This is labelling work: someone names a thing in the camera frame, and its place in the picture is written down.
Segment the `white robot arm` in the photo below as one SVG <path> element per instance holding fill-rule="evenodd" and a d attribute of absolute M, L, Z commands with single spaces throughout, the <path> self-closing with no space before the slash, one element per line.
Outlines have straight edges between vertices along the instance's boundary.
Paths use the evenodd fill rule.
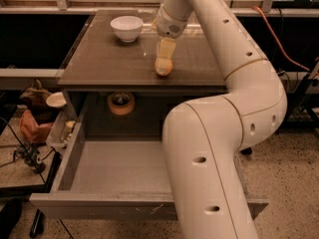
<path fill-rule="evenodd" d="M 223 0 L 164 0 L 162 36 L 177 38 L 195 15 L 227 86 L 184 102 L 162 128 L 164 159 L 183 239 L 258 239 L 233 157 L 269 138 L 287 111 L 270 61 Z"/>

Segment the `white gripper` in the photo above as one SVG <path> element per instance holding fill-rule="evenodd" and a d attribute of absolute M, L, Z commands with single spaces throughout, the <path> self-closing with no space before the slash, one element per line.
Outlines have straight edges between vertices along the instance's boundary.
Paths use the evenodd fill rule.
<path fill-rule="evenodd" d="M 158 42 L 157 58 L 171 59 L 176 47 L 174 39 L 183 33 L 186 25 L 186 21 L 173 18 L 164 6 L 159 8 L 155 18 L 155 27 L 158 34 L 165 38 Z"/>

